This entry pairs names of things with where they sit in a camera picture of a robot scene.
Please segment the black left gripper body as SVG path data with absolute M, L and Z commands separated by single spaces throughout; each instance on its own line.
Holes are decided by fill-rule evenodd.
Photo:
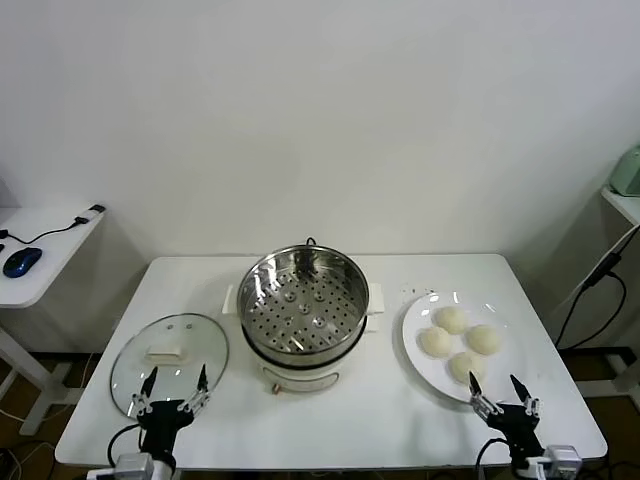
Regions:
M 154 401 L 137 414 L 145 431 L 141 451 L 153 458 L 169 457 L 178 432 L 193 423 L 193 409 L 183 400 Z

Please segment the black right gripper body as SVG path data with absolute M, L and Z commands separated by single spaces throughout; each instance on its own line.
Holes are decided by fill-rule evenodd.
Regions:
M 514 468 L 527 468 L 529 457 L 539 457 L 543 448 L 535 434 L 539 418 L 528 415 L 522 405 L 499 404 L 499 411 L 491 413 L 487 425 L 501 432 L 509 446 Z

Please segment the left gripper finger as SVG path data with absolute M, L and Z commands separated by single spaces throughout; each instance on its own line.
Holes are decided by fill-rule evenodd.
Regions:
M 190 412 L 192 415 L 198 415 L 206 406 L 210 399 L 209 382 L 207 377 L 206 365 L 203 364 L 198 377 L 195 392 L 183 402 L 182 410 Z
M 131 413 L 133 416 L 141 416 L 144 413 L 150 413 L 152 411 L 150 397 L 155 385 L 157 374 L 158 368 L 154 367 L 149 376 L 143 381 L 139 392 L 132 395 Z

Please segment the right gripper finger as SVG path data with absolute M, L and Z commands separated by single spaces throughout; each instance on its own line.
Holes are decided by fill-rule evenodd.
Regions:
M 503 413 L 501 407 L 483 394 L 479 381 L 472 371 L 469 372 L 469 389 L 471 393 L 470 405 L 479 417 L 489 418 Z
M 511 383 L 514 387 L 516 395 L 525 408 L 525 414 L 528 416 L 539 415 L 539 399 L 534 398 L 527 387 L 513 374 L 510 375 Z

